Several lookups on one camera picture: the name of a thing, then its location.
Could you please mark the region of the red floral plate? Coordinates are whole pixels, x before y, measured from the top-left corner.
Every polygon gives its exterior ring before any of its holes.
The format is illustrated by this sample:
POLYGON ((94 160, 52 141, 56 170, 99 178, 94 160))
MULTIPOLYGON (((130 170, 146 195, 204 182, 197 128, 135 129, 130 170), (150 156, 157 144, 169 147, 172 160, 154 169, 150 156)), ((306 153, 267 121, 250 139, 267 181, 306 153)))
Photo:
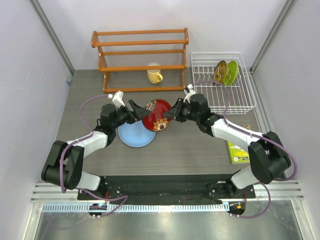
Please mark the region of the red floral plate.
POLYGON ((171 105, 164 99, 153 99, 145 105, 150 113, 142 120, 144 127, 151 132, 161 132, 171 123, 171 119, 164 116, 164 113, 171 108, 171 105))

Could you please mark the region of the blue plate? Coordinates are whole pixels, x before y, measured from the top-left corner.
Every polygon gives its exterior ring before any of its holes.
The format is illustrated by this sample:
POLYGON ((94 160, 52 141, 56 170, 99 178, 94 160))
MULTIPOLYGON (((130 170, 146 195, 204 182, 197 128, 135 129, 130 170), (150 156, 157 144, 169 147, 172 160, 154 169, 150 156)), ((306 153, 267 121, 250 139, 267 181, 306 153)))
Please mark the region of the blue plate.
POLYGON ((118 128, 118 135, 127 146, 141 148, 148 145, 154 139, 156 133, 148 130, 140 120, 133 124, 125 123, 121 125, 118 128))

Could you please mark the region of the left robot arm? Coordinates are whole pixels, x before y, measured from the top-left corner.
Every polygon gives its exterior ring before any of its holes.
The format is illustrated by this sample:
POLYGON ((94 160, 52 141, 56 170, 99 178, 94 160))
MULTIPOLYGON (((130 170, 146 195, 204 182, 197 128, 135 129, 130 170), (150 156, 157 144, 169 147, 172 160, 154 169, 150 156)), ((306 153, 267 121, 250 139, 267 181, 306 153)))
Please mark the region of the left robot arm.
POLYGON ((81 138, 52 144, 41 172, 46 183, 60 186, 61 190, 86 189, 93 198, 100 200, 107 192, 98 175, 83 171, 84 158, 93 152, 108 147, 116 137, 116 129, 123 124, 142 120, 150 110, 129 101, 132 110, 124 104, 108 103, 101 108, 100 118, 91 133, 81 138))

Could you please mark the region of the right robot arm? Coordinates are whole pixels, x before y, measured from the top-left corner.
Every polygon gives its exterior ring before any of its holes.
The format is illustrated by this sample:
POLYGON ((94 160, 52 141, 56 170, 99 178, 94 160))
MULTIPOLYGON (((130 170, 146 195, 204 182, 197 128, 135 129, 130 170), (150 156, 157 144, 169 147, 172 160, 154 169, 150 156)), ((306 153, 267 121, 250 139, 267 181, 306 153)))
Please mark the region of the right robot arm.
POLYGON ((276 133, 259 133, 232 124, 224 116, 211 112, 202 94, 179 98, 163 115, 180 123, 194 121, 201 132, 231 142, 249 154, 250 165, 226 180, 225 190, 230 197, 238 197, 246 187, 256 183, 269 184, 292 164, 276 133))

